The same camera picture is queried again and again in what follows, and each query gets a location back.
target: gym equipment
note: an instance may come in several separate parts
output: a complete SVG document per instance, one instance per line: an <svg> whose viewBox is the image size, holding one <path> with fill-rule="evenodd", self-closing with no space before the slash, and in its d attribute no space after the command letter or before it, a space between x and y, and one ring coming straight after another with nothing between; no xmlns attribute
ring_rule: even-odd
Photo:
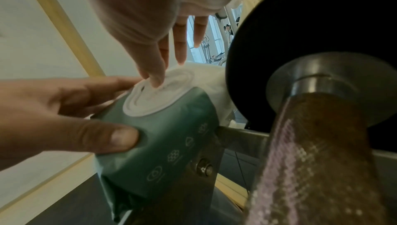
<svg viewBox="0 0 397 225"><path fill-rule="evenodd" d="M226 67L230 96L256 130L219 127L168 194L125 224L205 224L223 148L262 162L246 225L394 221L393 1L262 1L236 32Z"/></svg>

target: hand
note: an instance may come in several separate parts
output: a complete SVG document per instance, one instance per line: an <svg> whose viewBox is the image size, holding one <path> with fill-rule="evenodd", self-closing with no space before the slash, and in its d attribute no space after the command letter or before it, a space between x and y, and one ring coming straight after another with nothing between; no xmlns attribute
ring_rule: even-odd
<svg viewBox="0 0 397 225"><path fill-rule="evenodd" d="M129 150L138 131L84 119L108 106L140 78L0 81L0 170L42 151Z"/></svg>
<svg viewBox="0 0 397 225"><path fill-rule="evenodd" d="M231 0L91 0L106 29L135 60L144 79L160 86L168 66L168 32L174 35L175 57L187 57L187 18L194 15L194 46L204 37L208 16Z"/></svg>

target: printed icon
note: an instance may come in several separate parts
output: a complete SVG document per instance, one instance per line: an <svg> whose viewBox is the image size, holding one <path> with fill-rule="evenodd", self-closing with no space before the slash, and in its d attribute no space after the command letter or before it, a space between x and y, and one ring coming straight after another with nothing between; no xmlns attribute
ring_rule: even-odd
<svg viewBox="0 0 397 225"><path fill-rule="evenodd" d="M202 124L199 127L199 129L198 129L198 133L199 134L204 134L207 131L207 128L208 128L208 124L207 123Z"/></svg>
<svg viewBox="0 0 397 225"><path fill-rule="evenodd" d="M168 154L167 160L168 162L176 161L179 157L179 150L173 150L171 153Z"/></svg>
<svg viewBox="0 0 397 225"><path fill-rule="evenodd" d="M154 181L155 179L160 177L162 172L163 168L161 166L157 166L150 172L146 179L148 180L148 182Z"/></svg>
<svg viewBox="0 0 397 225"><path fill-rule="evenodd" d="M194 144L194 139L192 137L187 137L185 140L185 144L187 147L190 147Z"/></svg>

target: black weight plate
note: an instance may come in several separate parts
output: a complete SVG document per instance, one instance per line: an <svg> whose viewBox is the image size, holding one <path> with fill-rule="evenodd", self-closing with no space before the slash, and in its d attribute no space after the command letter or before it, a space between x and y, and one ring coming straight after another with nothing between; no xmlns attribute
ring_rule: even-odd
<svg viewBox="0 0 397 225"><path fill-rule="evenodd" d="M263 0L229 50L226 82L232 100L248 121L269 132L275 112L265 88L275 70L295 58L331 51L368 54L397 68L395 19L395 0ZM383 131L385 122L372 129Z"/></svg>

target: person's left hand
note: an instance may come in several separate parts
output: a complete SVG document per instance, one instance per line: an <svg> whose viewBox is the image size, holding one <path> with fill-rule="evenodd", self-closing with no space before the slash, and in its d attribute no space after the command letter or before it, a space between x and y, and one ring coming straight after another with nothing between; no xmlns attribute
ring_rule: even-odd
<svg viewBox="0 0 397 225"><path fill-rule="evenodd" d="M113 153L131 149L139 132L84 119L108 106L140 78L0 81L0 170L42 151Z"/></svg>

